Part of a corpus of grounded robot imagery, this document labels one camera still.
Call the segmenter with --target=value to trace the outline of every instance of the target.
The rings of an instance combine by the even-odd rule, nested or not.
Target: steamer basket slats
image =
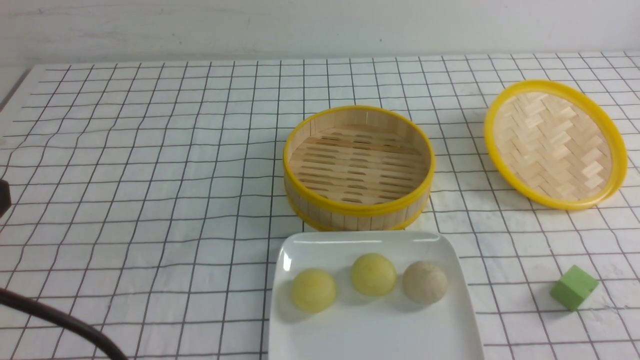
[[[311,116],[284,149],[289,204],[320,230],[402,229],[429,199],[435,156],[409,120],[370,106]]]

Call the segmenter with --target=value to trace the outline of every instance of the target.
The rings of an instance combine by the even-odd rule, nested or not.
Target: dark object
[[[0,304],[37,316],[82,336],[102,350],[111,360],[128,360],[113,341],[101,332],[51,306],[41,304],[5,289],[0,289]]]
[[[11,207],[11,191],[6,180],[0,180],[0,218]]]

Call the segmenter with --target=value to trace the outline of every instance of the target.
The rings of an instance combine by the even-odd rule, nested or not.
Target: yellow rim
[[[291,201],[291,198],[289,197],[289,194],[287,194],[287,201],[289,202],[289,206],[291,207],[291,209],[293,209],[293,212],[295,212],[296,215],[299,218],[301,218],[302,221],[304,221],[310,227],[313,227],[314,229],[316,229],[318,231],[344,231],[344,229],[334,229],[332,227],[325,226],[325,225],[320,224],[319,222],[311,219],[310,217],[306,216],[306,214],[302,213],[300,211],[300,209],[298,209],[298,207],[293,203],[293,201]],[[409,219],[405,220],[404,222],[401,222],[400,224],[397,224],[396,226],[391,227],[390,229],[386,229],[386,230],[404,230],[405,227],[411,225],[414,221],[416,221],[416,219],[418,219],[420,217],[420,215],[422,214],[422,210],[424,210],[424,208],[426,208],[426,204],[425,204],[425,206],[423,206],[420,209],[418,209],[418,212],[416,212],[416,214],[412,215]]]
[[[495,139],[493,138],[493,123],[498,110],[505,101],[525,92],[546,92],[548,94],[562,97],[589,115],[593,122],[600,128],[607,140],[609,148],[611,149],[612,160],[611,178],[601,192],[593,197],[580,201],[559,200],[535,192],[508,169],[500,156],[498,147],[495,144]],[[580,210],[590,208],[618,191],[627,174],[627,151],[625,149],[625,143],[622,140],[622,136],[620,135],[618,128],[609,118],[607,113],[583,93],[574,90],[569,86],[555,83],[553,81],[526,80],[506,88],[500,95],[498,95],[493,104],[489,107],[489,111],[484,118],[484,140],[489,152],[489,157],[491,157],[495,167],[502,174],[504,179],[526,197],[550,208],[563,210]]]
[[[296,179],[296,177],[293,174],[293,171],[289,167],[289,156],[287,155],[289,153],[289,146],[291,144],[291,139],[293,138],[293,136],[307,122],[313,121],[314,119],[316,119],[316,118],[318,118],[320,116],[326,115],[328,113],[344,111],[344,110],[353,110],[353,109],[369,110],[369,111],[380,111],[382,113],[386,113],[387,115],[391,115],[391,116],[393,116],[393,117],[395,117],[395,118],[407,123],[411,128],[413,128],[416,132],[418,132],[418,134],[420,134],[420,137],[422,137],[422,139],[427,144],[427,148],[429,149],[429,160],[430,160],[431,164],[429,166],[429,170],[427,172],[427,176],[424,178],[424,180],[421,182],[421,184],[418,185],[418,187],[414,191],[410,192],[408,195],[405,195],[404,197],[401,197],[400,199],[393,200],[393,201],[390,201],[390,202],[386,202],[384,204],[354,205],[354,204],[346,204],[346,203],[343,203],[343,202],[338,202],[338,201],[334,201],[334,200],[325,199],[324,197],[321,197],[320,195],[318,195],[318,194],[312,192],[311,190],[307,189],[304,185],[302,185],[302,183],[298,179]],[[406,207],[407,205],[413,203],[420,196],[422,196],[424,194],[424,192],[429,188],[429,184],[431,184],[431,180],[433,179],[433,174],[435,173],[435,168],[436,168],[436,156],[435,156],[435,154],[433,154],[433,148],[432,148],[431,142],[429,141],[427,136],[422,132],[422,130],[418,126],[416,126],[410,120],[406,119],[405,117],[403,117],[403,116],[401,116],[399,114],[396,114],[394,112],[391,112],[391,111],[388,111],[388,110],[385,110],[385,109],[375,108],[373,106],[356,105],[356,106],[342,106],[340,108],[332,108],[332,109],[329,109],[329,110],[324,110],[324,111],[319,112],[319,113],[317,113],[317,114],[315,114],[313,116],[310,116],[305,121],[303,121],[298,126],[296,126],[296,128],[293,129],[293,131],[291,132],[291,135],[289,135],[289,138],[287,139],[287,142],[284,145],[284,153],[282,155],[282,163],[284,164],[284,175],[291,181],[291,184],[293,185],[293,187],[296,190],[296,192],[299,195],[301,195],[302,197],[304,197],[307,201],[311,202],[312,204],[314,204],[316,206],[319,206],[320,208],[326,209],[326,210],[331,211],[331,212],[336,212],[336,213],[340,213],[340,214],[343,214],[343,215],[351,215],[351,216],[358,216],[358,217],[368,217],[368,216],[375,216],[375,215],[382,215],[382,214],[386,214],[386,213],[392,213],[394,211],[397,211],[397,210],[399,210],[401,208]]]

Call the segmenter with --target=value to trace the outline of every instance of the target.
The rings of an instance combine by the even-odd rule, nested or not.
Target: white wall
[[[0,65],[640,49],[638,0],[2,0]]]

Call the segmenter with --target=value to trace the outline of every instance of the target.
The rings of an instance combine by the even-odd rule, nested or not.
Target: bamboo steamer
[[[569,86],[514,84],[496,98],[484,124],[498,171],[540,204],[590,208],[624,181],[627,152],[620,132],[604,110]]]
[[[317,113],[284,147],[291,208],[322,231],[404,229],[428,203],[435,155],[406,118],[370,106]]]

